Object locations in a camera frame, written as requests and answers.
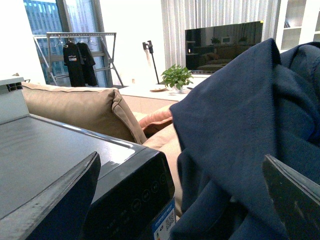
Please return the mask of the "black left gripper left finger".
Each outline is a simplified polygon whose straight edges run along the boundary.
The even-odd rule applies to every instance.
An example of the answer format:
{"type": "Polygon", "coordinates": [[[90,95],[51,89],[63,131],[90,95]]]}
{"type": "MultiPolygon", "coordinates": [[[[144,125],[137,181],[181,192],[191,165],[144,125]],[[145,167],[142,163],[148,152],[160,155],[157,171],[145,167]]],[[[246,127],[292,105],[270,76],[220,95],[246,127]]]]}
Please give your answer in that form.
{"type": "Polygon", "coordinates": [[[0,219],[2,240],[78,240],[101,169],[94,151],[30,200],[0,219]]]}

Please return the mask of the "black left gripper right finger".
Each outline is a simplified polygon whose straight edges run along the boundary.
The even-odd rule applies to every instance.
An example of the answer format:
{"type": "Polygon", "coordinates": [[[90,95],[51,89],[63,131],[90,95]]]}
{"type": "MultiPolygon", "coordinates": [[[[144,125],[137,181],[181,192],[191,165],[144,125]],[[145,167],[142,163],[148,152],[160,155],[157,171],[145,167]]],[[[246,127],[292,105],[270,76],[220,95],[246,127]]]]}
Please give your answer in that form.
{"type": "Polygon", "coordinates": [[[262,171],[268,194],[291,240],[320,238],[320,186],[267,154],[262,171]]]}

